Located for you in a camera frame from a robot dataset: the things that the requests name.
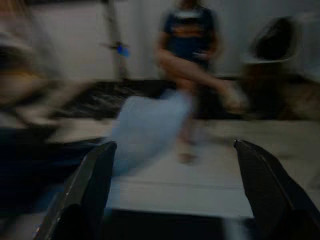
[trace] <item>blurred person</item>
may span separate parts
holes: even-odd
[[[23,0],[1,0],[0,16],[16,16],[24,11],[25,3]]]
[[[232,113],[240,113],[246,108],[242,92],[229,81],[215,78],[207,73],[210,60],[221,50],[214,12],[201,6],[199,0],[181,0],[166,17],[164,27],[156,47],[160,67],[176,83],[177,88],[186,92],[195,102],[198,85],[215,89],[222,103]],[[186,121],[180,138],[185,151],[183,162],[192,161],[190,152],[194,145],[191,117]]]

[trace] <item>shoe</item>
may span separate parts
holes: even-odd
[[[221,96],[223,107],[231,114],[244,114],[250,107],[249,99],[237,82],[228,82],[227,91]]]

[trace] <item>blue t-shirt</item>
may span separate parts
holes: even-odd
[[[197,56],[209,50],[211,34],[216,32],[213,12],[201,6],[176,9],[167,17],[163,31],[171,36],[167,49],[179,58],[201,63]]]

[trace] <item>light blue fabric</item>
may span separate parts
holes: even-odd
[[[160,99],[128,98],[111,136],[102,141],[117,143],[113,176],[143,166],[174,143],[191,110],[191,98],[178,91],[166,92]]]

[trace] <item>floor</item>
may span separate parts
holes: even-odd
[[[63,95],[62,91],[54,98],[60,100]],[[48,113],[44,104],[20,111],[35,122],[47,122],[43,117]],[[115,120],[65,118],[59,121],[63,127],[52,136],[53,142],[105,136]],[[179,163],[179,147],[173,145],[144,168],[114,178],[107,207],[223,217],[226,228],[241,232],[238,219],[253,216],[233,149],[234,139],[244,139],[278,157],[320,209],[318,122],[210,120],[199,121],[199,124],[211,138],[197,146],[198,158],[193,164]],[[242,239],[234,236],[235,231],[228,233],[228,239]]]

